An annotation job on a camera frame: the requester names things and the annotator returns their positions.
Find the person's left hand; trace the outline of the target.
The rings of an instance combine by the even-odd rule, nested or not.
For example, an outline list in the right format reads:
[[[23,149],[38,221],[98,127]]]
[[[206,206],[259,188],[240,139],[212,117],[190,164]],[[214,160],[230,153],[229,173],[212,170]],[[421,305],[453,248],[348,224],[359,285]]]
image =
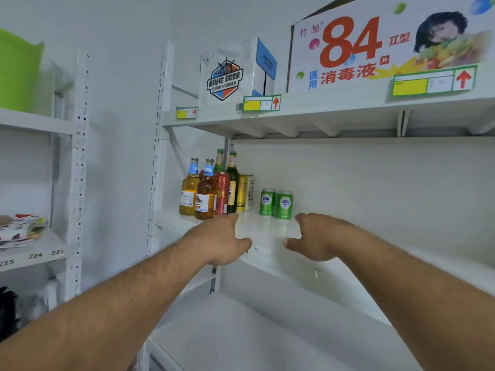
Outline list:
[[[178,252],[190,266],[224,266],[238,259],[231,247],[239,215],[220,215],[191,228],[178,243]]]

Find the person's right hand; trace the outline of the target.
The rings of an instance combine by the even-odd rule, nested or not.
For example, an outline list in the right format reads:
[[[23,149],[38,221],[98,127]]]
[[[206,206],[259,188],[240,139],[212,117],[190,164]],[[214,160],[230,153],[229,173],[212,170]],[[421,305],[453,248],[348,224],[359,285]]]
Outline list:
[[[346,220],[324,214],[299,213],[294,219],[300,227],[300,238],[307,242],[308,254],[301,255],[316,262],[337,257],[361,232]]]

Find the person's right forearm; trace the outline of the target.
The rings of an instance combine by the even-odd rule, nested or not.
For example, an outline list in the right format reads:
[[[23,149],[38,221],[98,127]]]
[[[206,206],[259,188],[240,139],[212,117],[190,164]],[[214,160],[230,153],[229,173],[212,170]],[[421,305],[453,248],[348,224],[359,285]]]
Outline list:
[[[356,228],[336,255],[358,278],[424,371],[495,371],[495,297]]]

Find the person's left forearm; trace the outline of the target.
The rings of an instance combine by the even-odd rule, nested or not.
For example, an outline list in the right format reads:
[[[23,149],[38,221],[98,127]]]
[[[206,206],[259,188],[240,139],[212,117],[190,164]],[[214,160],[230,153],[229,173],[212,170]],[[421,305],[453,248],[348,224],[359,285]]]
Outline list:
[[[0,343],[0,371],[126,371],[173,301],[207,264],[194,244],[167,247]]]

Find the green drink can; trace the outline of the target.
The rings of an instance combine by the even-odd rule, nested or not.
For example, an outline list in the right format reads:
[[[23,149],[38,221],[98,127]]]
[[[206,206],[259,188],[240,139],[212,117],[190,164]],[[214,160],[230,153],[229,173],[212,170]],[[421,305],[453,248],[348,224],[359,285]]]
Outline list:
[[[290,220],[294,204],[292,191],[279,191],[276,195],[274,217],[279,220]]]
[[[276,196],[276,189],[262,189],[259,204],[259,214],[261,216],[273,217],[275,215]]]

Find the gold beer can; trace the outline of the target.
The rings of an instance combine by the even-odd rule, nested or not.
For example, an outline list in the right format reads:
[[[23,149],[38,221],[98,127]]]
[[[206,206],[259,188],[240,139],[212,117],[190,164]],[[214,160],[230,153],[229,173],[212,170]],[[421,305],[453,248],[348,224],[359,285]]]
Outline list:
[[[238,213],[242,213],[246,209],[248,182],[249,176],[247,174],[239,174],[236,199],[236,212]]]

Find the red beer can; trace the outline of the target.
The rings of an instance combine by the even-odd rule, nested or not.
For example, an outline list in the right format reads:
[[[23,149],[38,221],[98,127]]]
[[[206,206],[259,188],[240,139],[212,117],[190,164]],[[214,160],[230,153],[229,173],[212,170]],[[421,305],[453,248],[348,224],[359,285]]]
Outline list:
[[[218,190],[216,196],[215,215],[220,216],[228,213],[228,201],[230,193],[230,175],[225,172],[215,172],[214,179]]]

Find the amber beer bottle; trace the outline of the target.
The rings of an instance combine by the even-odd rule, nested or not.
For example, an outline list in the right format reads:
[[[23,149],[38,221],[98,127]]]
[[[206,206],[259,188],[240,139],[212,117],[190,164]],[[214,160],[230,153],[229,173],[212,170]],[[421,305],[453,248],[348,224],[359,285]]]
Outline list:
[[[182,181],[179,206],[181,215],[195,216],[196,192],[199,181],[199,159],[191,158],[188,174]]]
[[[216,214],[218,184],[214,178],[214,160],[206,159],[202,179],[196,190],[195,218],[207,220]]]

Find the white metal shelf unit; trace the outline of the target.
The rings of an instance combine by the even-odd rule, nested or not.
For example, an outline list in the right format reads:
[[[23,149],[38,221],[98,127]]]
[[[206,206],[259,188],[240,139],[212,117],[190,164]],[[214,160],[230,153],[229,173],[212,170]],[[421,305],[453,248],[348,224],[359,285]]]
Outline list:
[[[337,92],[283,94],[279,112],[240,104],[171,108],[174,45],[162,50],[147,254],[200,223],[178,213],[189,158],[237,150],[254,175],[253,208],[240,213],[251,250],[205,267],[142,350],[139,370],[420,371],[405,344],[338,259],[287,251],[294,219],[258,214],[263,188],[291,191],[293,214],[345,218],[495,295],[495,98],[473,94],[392,101],[389,82]]]

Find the white beer carton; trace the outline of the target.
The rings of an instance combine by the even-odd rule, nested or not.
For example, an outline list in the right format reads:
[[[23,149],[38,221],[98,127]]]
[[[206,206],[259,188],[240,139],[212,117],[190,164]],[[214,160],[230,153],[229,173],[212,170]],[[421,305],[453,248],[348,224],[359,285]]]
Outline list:
[[[277,59],[258,37],[209,50],[201,56],[199,107],[273,95],[277,68]]]

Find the white narrow shelf unit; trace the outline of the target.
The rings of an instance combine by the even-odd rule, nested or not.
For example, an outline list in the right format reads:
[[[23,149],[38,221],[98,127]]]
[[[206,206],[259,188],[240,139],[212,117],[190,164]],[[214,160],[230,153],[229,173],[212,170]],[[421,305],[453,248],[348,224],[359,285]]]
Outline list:
[[[73,72],[43,59],[27,112],[0,108],[0,215],[45,217],[42,236],[0,250],[0,286],[52,310],[81,291],[90,54]]]

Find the large printed cardboard box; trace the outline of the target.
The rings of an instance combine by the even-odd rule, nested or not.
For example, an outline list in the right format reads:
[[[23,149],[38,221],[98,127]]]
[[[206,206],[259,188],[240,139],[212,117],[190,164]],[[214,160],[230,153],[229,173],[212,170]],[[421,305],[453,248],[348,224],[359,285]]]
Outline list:
[[[495,0],[335,0],[293,26],[287,92],[495,61]]]

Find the large yellow green shelf label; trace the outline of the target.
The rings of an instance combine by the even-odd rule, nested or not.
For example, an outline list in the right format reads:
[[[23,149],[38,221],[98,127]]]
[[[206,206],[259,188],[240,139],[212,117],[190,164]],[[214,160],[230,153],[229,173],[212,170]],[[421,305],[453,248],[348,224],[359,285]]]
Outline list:
[[[479,65],[472,64],[413,74],[395,75],[392,97],[430,96],[471,91],[475,87]]]

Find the printed snack packets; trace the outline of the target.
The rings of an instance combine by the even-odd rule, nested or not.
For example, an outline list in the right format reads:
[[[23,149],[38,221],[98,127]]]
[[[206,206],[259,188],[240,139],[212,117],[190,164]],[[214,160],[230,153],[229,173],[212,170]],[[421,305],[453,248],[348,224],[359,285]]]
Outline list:
[[[46,227],[45,217],[33,214],[0,215],[0,250],[24,247],[38,240]]]

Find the green plastic bin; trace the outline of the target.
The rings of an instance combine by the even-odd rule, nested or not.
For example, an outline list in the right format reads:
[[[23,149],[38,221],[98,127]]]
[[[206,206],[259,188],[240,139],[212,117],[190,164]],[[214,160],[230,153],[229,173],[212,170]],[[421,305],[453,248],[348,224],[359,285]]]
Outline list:
[[[0,108],[30,109],[44,50],[44,42],[32,44],[0,29]]]

